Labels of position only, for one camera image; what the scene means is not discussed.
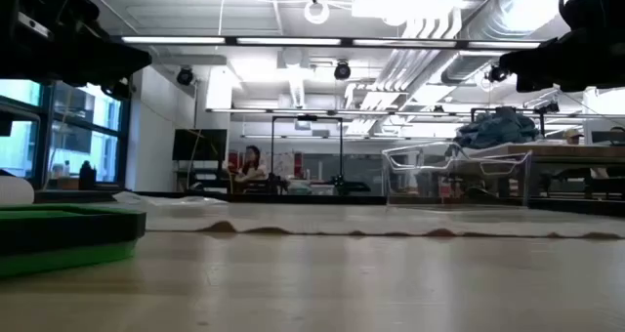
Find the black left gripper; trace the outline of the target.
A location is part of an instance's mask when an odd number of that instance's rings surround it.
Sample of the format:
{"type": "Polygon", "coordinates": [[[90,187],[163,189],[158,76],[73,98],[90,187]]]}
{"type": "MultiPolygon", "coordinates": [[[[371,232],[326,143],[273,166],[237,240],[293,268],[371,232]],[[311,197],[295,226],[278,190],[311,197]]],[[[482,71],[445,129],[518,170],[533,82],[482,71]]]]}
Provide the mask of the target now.
{"type": "Polygon", "coordinates": [[[40,83],[60,80],[74,86],[92,83],[110,97],[130,99],[132,76],[151,65],[151,54],[119,43],[104,43],[96,53],[93,77],[87,58],[92,43],[93,38],[86,35],[55,40],[2,35],[1,78],[40,83]]]}

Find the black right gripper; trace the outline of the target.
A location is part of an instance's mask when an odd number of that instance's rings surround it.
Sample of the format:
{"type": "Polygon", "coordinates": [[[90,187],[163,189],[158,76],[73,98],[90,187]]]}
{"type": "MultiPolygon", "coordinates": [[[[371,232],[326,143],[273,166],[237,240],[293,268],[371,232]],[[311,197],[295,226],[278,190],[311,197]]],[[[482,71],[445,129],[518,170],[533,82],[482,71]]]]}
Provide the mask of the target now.
{"type": "MultiPolygon", "coordinates": [[[[557,42],[548,39],[530,50],[504,54],[499,67],[517,76],[518,92],[537,92],[553,88],[554,83],[544,77],[542,69],[546,49],[557,42]]],[[[577,29],[559,41],[560,57],[556,84],[565,92],[583,91],[588,87],[599,89],[624,86],[624,29],[577,29]]]]}

